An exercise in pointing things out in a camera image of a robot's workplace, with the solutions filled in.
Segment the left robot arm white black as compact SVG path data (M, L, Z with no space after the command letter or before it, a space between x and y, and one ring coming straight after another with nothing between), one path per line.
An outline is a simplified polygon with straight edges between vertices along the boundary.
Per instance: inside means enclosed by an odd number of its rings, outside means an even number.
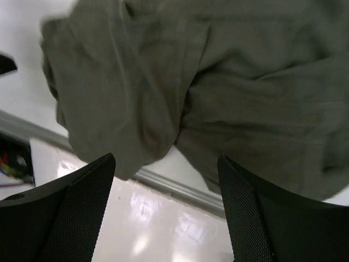
M15 61L3 54L0 54L0 75L8 74L17 71Z

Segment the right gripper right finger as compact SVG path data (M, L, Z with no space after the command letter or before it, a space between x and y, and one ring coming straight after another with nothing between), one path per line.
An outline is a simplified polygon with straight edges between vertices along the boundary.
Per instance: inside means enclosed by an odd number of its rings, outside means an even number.
M280 188L220 156L235 261L348 261L348 207Z

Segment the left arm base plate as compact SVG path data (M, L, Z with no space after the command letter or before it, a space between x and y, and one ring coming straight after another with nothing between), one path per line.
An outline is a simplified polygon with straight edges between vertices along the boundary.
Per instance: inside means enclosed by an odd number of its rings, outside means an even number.
M35 185L31 147L28 143L1 135L1 173L24 184Z

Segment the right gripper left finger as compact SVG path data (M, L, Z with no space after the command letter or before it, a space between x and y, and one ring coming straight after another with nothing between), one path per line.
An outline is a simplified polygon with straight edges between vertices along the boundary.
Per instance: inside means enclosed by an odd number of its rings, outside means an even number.
M1 261L91 261L115 167L109 153L1 200Z

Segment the olive green shorts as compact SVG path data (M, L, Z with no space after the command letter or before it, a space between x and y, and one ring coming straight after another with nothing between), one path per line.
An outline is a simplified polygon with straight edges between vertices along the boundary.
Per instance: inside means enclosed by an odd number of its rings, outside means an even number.
M127 180L175 146L324 200L348 185L348 1L77 1L41 26L57 122Z

